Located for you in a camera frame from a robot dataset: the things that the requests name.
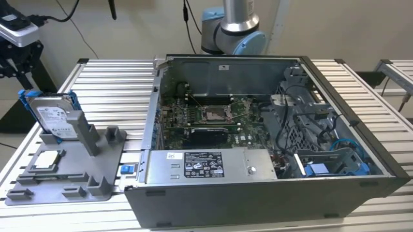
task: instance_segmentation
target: hard drive label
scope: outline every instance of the hard drive label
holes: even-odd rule
[[[186,178],[225,177],[221,152],[186,152],[185,165]]]
[[[42,119],[51,133],[62,139],[77,138],[74,126],[67,123],[66,112],[59,107],[38,107]]]

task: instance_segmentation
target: slotted metal table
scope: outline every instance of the slotted metal table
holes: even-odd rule
[[[413,176],[413,127],[384,101],[356,72],[333,59],[315,60],[323,74],[348,101],[403,168]],[[90,60],[75,66],[59,92],[75,90],[86,117],[98,128],[118,125],[129,133],[121,164],[139,162],[141,142],[154,81],[152,60]],[[115,181],[106,202],[7,206],[14,188],[37,152],[41,139],[37,124],[0,173],[0,232],[30,231],[149,231],[142,229]],[[413,181],[388,198],[369,200],[347,218],[283,223],[182,229],[184,232],[258,231],[412,231]]]
[[[387,76],[413,94],[413,60],[383,59],[376,67]]]

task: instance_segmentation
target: warning label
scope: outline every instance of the warning label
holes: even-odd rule
[[[185,153],[186,178],[224,177],[225,164],[221,152]]]

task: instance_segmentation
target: blue latch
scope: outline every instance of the blue latch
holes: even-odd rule
[[[121,174],[134,174],[135,172],[135,166],[130,166],[130,165],[123,165],[121,168]]]

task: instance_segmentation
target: blue drive bracket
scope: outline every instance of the blue drive bracket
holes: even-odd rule
[[[46,128],[43,127],[43,125],[39,121],[39,118],[37,117],[37,114],[34,112],[34,109],[31,108],[31,105],[30,105],[30,103],[27,102],[27,99],[26,99],[26,97],[39,97],[43,94],[43,92],[33,90],[27,94],[25,94],[25,93],[26,93],[26,90],[22,89],[19,91],[19,99],[21,99],[23,105],[25,105],[25,108],[31,112],[33,116],[35,117],[35,119],[37,119],[39,125],[42,126],[45,133],[46,133]]]
[[[39,119],[39,117],[37,116],[37,113],[30,105],[30,102],[29,102],[29,98],[37,98],[37,97],[43,97],[43,96],[69,96],[70,99],[71,99],[71,102],[73,102],[73,107],[74,107],[74,110],[82,110],[82,107],[81,107],[81,103],[79,103],[79,100],[78,100],[78,95],[75,94],[75,92],[73,90],[70,90],[70,92],[67,94],[62,94],[62,93],[43,93],[42,91],[39,90],[33,90],[30,91],[29,93],[26,93],[26,90],[21,90],[19,91],[19,99],[25,105],[25,108],[31,112],[33,116],[35,117],[42,129],[43,129],[43,134],[47,134],[50,136],[53,136],[58,142],[58,144],[62,143],[63,139],[54,136],[46,129],[46,127],[43,126],[43,123]]]

